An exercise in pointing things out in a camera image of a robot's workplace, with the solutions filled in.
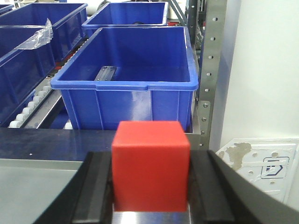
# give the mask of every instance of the red cube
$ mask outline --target red cube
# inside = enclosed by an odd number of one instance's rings
[[[112,143],[116,211],[186,211],[190,143],[178,121],[122,121]]]

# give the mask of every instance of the gray metal surface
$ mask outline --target gray metal surface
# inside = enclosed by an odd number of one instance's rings
[[[200,0],[189,0],[187,26],[188,26],[190,41],[192,46],[194,46],[196,42],[199,7],[200,7]]]
[[[0,223],[33,223],[80,165],[75,161],[0,159]]]
[[[63,108],[63,100],[59,90],[53,90],[43,104],[26,121],[24,128],[49,128],[55,117]]]
[[[206,28],[204,47],[202,49],[200,90],[197,108],[199,125],[201,127],[200,146],[203,149],[209,148],[216,86],[219,84],[219,78],[222,76],[220,73],[221,70],[219,69],[220,64],[227,60],[225,64],[229,65],[232,60],[232,56],[231,58],[223,57],[222,47],[224,43],[226,43],[224,41],[225,37],[229,38],[235,36],[235,32],[230,36],[224,36],[225,24],[228,25],[230,22],[233,23],[231,26],[234,27],[237,23],[237,20],[228,20],[226,22],[226,17],[236,19],[235,14],[230,14],[232,13],[232,8],[237,8],[236,14],[238,15],[240,1],[233,1],[234,0],[208,0],[206,3]]]
[[[192,224],[187,212],[114,212],[112,224]]]
[[[210,112],[210,115],[212,115],[210,117],[211,121],[209,124],[209,128],[211,131],[210,140],[208,139],[209,137],[206,136],[203,142],[203,144],[209,143],[209,148],[213,151],[217,151],[218,149],[220,149],[224,112],[228,95],[230,72],[234,56],[235,38],[238,28],[240,8],[240,0],[228,0],[226,18],[223,29],[223,40],[218,70],[218,80],[217,82],[212,81],[213,84],[216,84],[216,86],[214,95],[213,115],[212,112]]]

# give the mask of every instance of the blue plastic bin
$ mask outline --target blue plastic bin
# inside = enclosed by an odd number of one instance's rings
[[[40,28],[0,27],[0,126],[7,127],[28,95],[55,67],[50,44],[34,50],[14,49]]]
[[[87,4],[32,3],[0,16],[0,25],[39,25],[52,23],[51,46],[56,61],[62,61],[85,36]]]
[[[7,13],[7,12],[13,10],[13,7],[14,7],[13,5],[0,4],[0,15],[3,15],[4,13]]]
[[[94,81],[116,66],[114,81]],[[76,129],[115,130],[122,120],[189,126],[198,74],[186,27],[100,28],[54,76]]]
[[[101,27],[166,26],[167,2],[107,3],[82,28],[91,36]]]

